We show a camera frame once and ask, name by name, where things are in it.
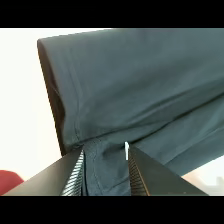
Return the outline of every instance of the dark blue fabric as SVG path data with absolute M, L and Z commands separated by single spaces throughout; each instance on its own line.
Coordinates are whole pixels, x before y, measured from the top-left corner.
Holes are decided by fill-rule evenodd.
M 112 29 L 39 40 L 63 145 L 83 145 L 90 195 L 130 194 L 125 141 L 179 175 L 224 154 L 223 39 L 223 29 Z

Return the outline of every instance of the white tip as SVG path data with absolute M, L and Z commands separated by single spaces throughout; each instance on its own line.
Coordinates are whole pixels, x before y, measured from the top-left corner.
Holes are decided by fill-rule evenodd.
M 126 160 L 128 160 L 128 149 L 129 149 L 129 144 L 128 142 L 125 142 L 125 154 L 126 154 Z

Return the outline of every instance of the gray cloth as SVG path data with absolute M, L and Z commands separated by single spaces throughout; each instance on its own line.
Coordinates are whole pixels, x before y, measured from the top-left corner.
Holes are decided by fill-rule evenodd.
M 89 195 L 130 194 L 125 141 L 179 175 L 224 154 L 223 40 L 224 29 L 112 29 L 38 41 Z

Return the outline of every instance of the red object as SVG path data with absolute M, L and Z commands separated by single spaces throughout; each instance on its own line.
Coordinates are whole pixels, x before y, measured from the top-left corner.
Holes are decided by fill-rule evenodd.
M 18 174 L 7 170 L 0 170 L 0 195 L 5 194 L 23 182 L 23 179 Z

